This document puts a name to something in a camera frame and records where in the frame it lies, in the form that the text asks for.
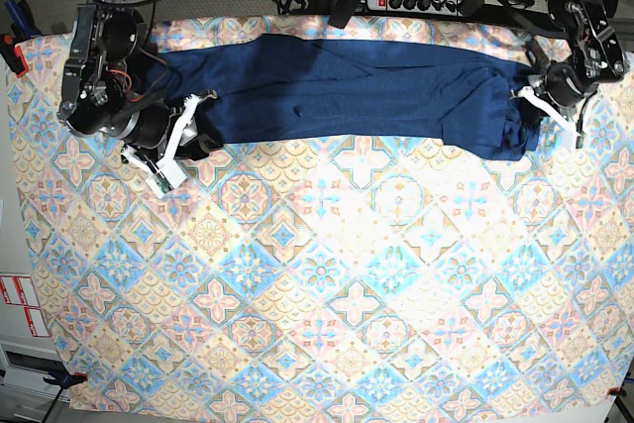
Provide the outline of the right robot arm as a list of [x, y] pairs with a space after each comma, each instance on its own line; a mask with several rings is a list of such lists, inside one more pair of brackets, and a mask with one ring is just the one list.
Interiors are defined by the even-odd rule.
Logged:
[[196, 119], [216, 91], [168, 103], [160, 78], [144, 82], [137, 73], [146, 60], [167, 66], [150, 52], [152, 25], [139, 11], [158, 1], [86, 0], [78, 6], [57, 117], [77, 137], [101, 133], [121, 141], [123, 161], [141, 170], [149, 189], [163, 198], [185, 181], [182, 160], [205, 159], [223, 142]]

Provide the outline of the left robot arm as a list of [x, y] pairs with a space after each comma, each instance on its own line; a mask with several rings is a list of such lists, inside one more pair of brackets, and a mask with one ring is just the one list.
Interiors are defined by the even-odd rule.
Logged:
[[497, 0], [519, 27], [535, 38], [567, 42], [564, 61], [548, 59], [537, 41], [528, 57], [537, 72], [516, 92], [563, 130], [570, 149], [583, 145], [584, 113], [600, 85], [622, 80], [629, 64], [612, 28], [603, 0]]

